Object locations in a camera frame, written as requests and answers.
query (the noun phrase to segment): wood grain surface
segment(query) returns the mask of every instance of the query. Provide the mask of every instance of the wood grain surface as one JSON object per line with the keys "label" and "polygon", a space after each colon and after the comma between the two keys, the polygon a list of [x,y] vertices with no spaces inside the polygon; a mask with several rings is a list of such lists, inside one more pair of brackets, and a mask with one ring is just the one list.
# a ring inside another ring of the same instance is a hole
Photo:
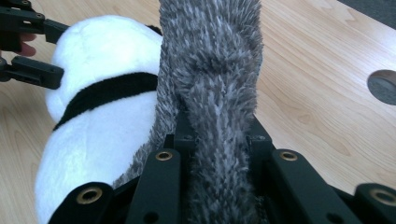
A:
{"label": "wood grain surface", "polygon": [[[157,0],[32,3],[68,25],[106,14],[159,25]],[[276,147],[302,153],[346,192],[363,182],[396,189],[396,107],[367,88],[374,71],[396,70],[396,31],[335,0],[262,0],[261,20],[257,116]],[[32,45],[50,62],[53,45],[42,36]],[[35,173],[53,125],[43,89],[0,83],[0,223],[35,223]]]}

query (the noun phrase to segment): finger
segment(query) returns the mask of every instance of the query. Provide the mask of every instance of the finger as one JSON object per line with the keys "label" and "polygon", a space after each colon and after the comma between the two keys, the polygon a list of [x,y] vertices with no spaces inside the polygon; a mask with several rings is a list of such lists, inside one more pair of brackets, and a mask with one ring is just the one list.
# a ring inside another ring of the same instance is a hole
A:
{"label": "finger", "polygon": [[21,52],[15,52],[21,56],[31,57],[35,55],[35,48],[25,43],[21,43]]}
{"label": "finger", "polygon": [[21,34],[21,41],[22,42],[32,41],[35,38],[36,38],[35,34]]}

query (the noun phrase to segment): black bracket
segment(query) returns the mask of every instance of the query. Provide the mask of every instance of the black bracket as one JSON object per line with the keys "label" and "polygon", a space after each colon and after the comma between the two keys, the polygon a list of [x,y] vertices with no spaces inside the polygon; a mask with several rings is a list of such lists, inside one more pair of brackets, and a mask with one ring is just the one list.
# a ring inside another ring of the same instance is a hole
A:
{"label": "black bracket", "polygon": [[[335,189],[303,155],[275,149],[257,119],[251,127],[250,176],[271,224],[396,223],[395,189],[362,184],[354,195]],[[195,133],[181,112],[175,134],[167,135],[163,149],[148,156],[141,176],[114,190],[98,183],[74,189],[50,223],[185,223],[181,197],[195,146]],[[79,203],[78,195],[87,203]]]}
{"label": "black bracket", "polygon": [[[36,13],[26,0],[0,0],[0,50],[21,51],[21,34],[45,35],[47,42],[55,44],[68,26],[46,20]],[[0,57],[0,81],[12,78],[37,86],[57,89],[64,70],[23,57],[15,57],[12,65]]]}

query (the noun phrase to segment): white plush fur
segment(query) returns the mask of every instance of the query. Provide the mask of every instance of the white plush fur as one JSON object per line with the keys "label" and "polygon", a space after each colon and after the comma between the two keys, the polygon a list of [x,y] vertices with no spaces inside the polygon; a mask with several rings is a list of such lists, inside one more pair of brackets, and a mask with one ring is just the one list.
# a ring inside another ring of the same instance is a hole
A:
{"label": "white plush fur", "polygon": [[[119,16],[81,21],[57,43],[53,63],[64,69],[61,87],[47,91],[59,121],[70,100],[92,83],[127,73],[158,74],[162,37]],[[49,137],[35,182],[39,223],[48,223],[74,188],[92,181],[113,183],[149,139],[156,92],[141,93],[86,111]]]}

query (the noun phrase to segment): gray fur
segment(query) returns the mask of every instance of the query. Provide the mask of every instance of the gray fur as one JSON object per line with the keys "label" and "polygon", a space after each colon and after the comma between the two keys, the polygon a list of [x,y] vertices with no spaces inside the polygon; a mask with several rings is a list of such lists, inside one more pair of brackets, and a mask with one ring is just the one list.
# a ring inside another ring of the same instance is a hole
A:
{"label": "gray fur", "polygon": [[186,195],[190,223],[257,223],[246,132],[262,62],[260,1],[160,0],[163,45],[156,122],[116,186],[140,175],[173,133],[184,102],[199,138]]}

